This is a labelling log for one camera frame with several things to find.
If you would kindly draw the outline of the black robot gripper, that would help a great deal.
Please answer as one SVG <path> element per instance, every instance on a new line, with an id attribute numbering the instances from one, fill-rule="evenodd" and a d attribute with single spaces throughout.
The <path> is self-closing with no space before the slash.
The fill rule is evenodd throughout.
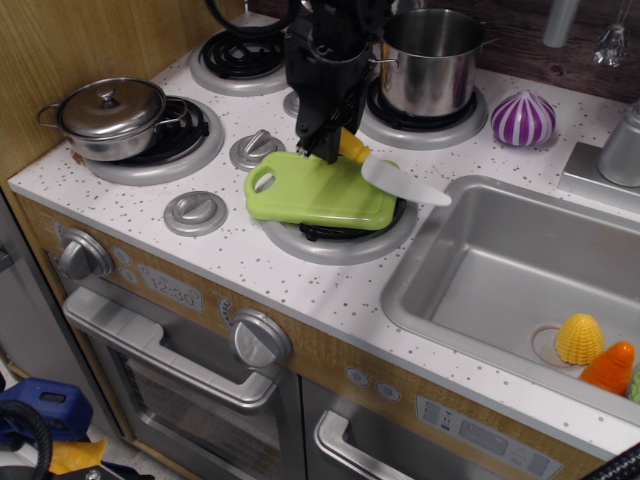
<path id="1" fill-rule="evenodd" d="M 285 34 L 286 80 L 300 99 L 299 153 L 336 162 L 342 129 L 355 131 L 371 45 L 363 30 L 340 19 L 296 19 Z"/>

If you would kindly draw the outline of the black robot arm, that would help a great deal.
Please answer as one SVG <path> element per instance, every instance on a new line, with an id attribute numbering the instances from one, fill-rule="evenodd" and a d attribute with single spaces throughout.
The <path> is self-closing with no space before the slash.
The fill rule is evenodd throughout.
<path id="1" fill-rule="evenodd" d="M 284 35 L 287 84 L 299 98 L 296 151 L 329 164 L 339 155 L 343 129 L 360 125 L 373 75 L 373 45 L 391 17 L 390 1 L 313 1 L 310 13 L 290 1 L 286 14 L 263 27 L 240 27 L 213 1 L 207 8 L 219 24 L 240 37 Z"/>

